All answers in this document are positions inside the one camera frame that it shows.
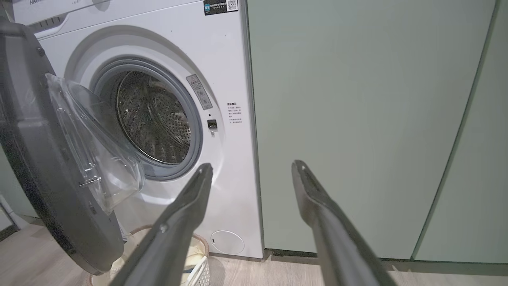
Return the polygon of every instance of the cabinet door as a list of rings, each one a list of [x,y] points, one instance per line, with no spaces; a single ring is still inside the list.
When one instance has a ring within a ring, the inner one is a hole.
[[[508,263],[508,3],[501,1],[464,129],[415,258]]]
[[[301,159],[378,256],[410,258],[494,0],[248,6],[265,246],[315,251],[291,180]]]

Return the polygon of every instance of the wooden floor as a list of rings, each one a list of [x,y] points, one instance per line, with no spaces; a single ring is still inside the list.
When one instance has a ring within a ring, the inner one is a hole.
[[[211,286],[324,285],[318,265],[210,257]],[[508,285],[506,276],[390,271],[399,285]],[[49,232],[31,224],[0,242],[0,285],[85,286],[88,273],[60,249]]]

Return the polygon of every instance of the white washing machine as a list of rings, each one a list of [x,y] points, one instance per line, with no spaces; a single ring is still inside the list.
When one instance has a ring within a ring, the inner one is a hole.
[[[115,208],[127,232],[154,223],[209,162],[196,233],[212,252],[263,257],[244,1],[21,0],[14,15],[57,76],[116,106],[118,136],[136,148],[147,178]]]

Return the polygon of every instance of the sticker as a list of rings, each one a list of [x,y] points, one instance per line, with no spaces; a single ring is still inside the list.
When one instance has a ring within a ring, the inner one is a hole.
[[[186,77],[187,81],[189,82],[190,86],[196,93],[196,96],[199,99],[199,102],[201,103],[201,106],[203,107],[203,110],[207,110],[212,108],[212,103],[210,101],[210,98],[208,98],[208,95],[206,94],[205,89],[201,85],[201,82],[199,81],[199,78],[197,75],[193,74],[188,77]]]
[[[242,123],[242,108],[236,102],[228,102],[228,116],[230,124]]]
[[[204,0],[205,16],[238,11],[238,0]]]

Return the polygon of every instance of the warning label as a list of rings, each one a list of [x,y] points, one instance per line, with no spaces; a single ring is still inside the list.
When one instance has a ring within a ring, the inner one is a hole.
[[[242,108],[236,102],[228,102],[228,116],[230,124],[242,123]]]
[[[201,85],[201,82],[199,81],[199,78],[197,75],[193,74],[188,77],[186,77],[187,81],[189,82],[190,86],[196,93],[196,96],[199,99],[199,103],[201,103],[201,107],[203,107],[204,110],[212,108],[212,102],[210,101],[210,98],[206,94],[205,89]]]

